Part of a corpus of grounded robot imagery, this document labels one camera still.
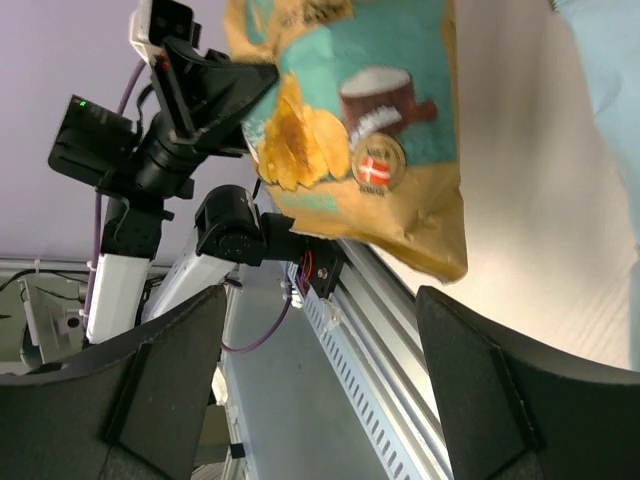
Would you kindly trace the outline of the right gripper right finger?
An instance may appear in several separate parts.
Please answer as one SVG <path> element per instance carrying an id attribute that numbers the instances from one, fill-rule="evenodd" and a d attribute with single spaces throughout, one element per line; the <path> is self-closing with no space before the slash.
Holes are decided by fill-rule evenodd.
<path id="1" fill-rule="evenodd" d="M 545 345 L 433 287 L 419 336 L 457 479 L 636 479 L 639 375 Z"/>

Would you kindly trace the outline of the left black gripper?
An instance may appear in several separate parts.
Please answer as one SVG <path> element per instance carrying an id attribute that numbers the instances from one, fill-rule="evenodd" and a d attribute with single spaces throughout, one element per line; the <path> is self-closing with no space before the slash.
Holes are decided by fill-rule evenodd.
<path id="1" fill-rule="evenodd" d="M 162 111 L 132 156 L 135 186 L 147 193 L 193 193 L 196 169 L 210 156 L 240 158 L 240 124 L 279 79 L 269 63 L 206 57 L 175 37 L 163 41 Z"/>

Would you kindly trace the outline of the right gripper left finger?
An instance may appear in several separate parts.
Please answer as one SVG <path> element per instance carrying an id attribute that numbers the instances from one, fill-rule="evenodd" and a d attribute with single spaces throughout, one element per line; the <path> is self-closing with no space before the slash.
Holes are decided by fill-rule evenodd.
<path id="1" fill-rule="evenodd" d="M 2 478 L 190 478 L 226 308 L 211 286 L 99 345 L 2 375 Z"/>

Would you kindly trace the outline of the tan kettle cooked chips bag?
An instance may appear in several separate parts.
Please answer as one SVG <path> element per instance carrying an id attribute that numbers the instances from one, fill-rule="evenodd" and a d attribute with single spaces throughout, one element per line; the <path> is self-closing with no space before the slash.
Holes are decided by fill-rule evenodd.
<path id="1" fill-rule="evenodd" d="M 242 130 L 293 230 L 462 278 L 454 4 L 230 1 L 224 27 L 234 61 L 278 70 Z"/>

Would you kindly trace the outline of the light blue cassava chips bag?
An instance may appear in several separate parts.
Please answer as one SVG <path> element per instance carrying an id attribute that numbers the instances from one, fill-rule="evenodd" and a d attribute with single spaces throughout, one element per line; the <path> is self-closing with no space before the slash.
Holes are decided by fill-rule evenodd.
<path id="1" fill-rule="evenodd" d="M 576 41 L 596 125 L 639 192 L 639 2 L 554 1 Z"/>

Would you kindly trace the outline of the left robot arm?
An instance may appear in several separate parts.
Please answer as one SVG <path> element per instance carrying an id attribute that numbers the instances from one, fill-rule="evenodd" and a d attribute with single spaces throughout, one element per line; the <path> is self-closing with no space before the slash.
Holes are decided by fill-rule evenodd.
<path id="1" fill-rule="evenodd" d="M 247 153 L 241 122 L 279 77 L 271 63 L 200 55 L 175 36 L 161 41 L 149 65 L 160 105 L 149 127 L 74 95 L 48 159 L 55 172 L 116 204 L 99 233 L 87 292 L 91 344 L 133 328 L 162 226 L 174 217 L 166 201 L 192 198 L 192 175 L 208 157 Z"/>

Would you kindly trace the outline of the aluminium mounting rail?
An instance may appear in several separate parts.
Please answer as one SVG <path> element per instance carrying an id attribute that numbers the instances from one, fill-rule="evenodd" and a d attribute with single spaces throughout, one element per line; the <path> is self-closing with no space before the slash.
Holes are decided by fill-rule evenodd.
<path id="1" fill-rule="evenodd" d="M 299 277 L 304 289 L 313 289 L 322 300 L 337 292 L 354 304 L 367 331 L 366 339 L 382 359 L 379 365 L 419 426 L 428 444 L 453 476 L 438 415 L 431 379 L 420 344 L 414 311 L 415 297 L 370 247 L 340 241 L 314 253 L 309 281 Z"/>

